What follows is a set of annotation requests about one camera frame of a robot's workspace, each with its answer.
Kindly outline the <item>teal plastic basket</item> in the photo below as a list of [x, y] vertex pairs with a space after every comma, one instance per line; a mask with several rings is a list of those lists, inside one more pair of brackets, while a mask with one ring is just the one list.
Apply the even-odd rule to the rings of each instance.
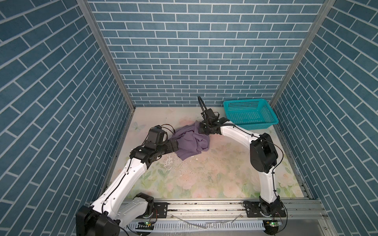
[[246, 130], [267, 129], [279, 120], [265, 99], [229, 100], [223, 103], [226, 117]]

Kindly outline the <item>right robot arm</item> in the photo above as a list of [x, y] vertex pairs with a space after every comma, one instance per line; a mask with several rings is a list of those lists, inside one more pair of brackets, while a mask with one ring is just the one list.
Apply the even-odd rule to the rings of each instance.
[[247, 147], [250, 151], [250, 163], [258, 171], [260, 181], [259, 209], [265, 217], [273, 216], [281, 208], [281, 200], [276, 188], [275, 170], [279, 163], [276, 150], [267, 133], [258, 135], [247, 131], [230, 120], [220, 117], [212, 109], [201, 108], [203, 121], [199, 125], [202, 134], [219, 134], [231, 138]]

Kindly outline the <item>purple trousers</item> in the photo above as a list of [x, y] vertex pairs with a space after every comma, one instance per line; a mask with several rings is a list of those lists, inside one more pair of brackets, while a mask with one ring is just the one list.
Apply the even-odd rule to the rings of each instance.
[[178, 150], [175, 153], [183, 161], [209, 150], [210, 137], [209, 135], [201, 134], [199, 126], [200, 122], [196, 121], [191, 125], [181, 127], [170, 138], [178, 142]]

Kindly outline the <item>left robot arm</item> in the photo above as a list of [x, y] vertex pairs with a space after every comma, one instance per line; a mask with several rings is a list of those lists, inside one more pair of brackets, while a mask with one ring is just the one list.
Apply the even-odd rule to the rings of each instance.
[[118, 236], [138, 217], [151, 217], [154, 199], [147, 194], [137, 194], [131, 203], [122, 206], [138, 179], [152, 163], [163, 155], [179, 149], [175, 139], [170, 140], [162, 126], [151, 128], [142, 145], [134, 148], [125, 168], [113, 183], [89, 207], [82, 206], [76, 214], [78, 236]]

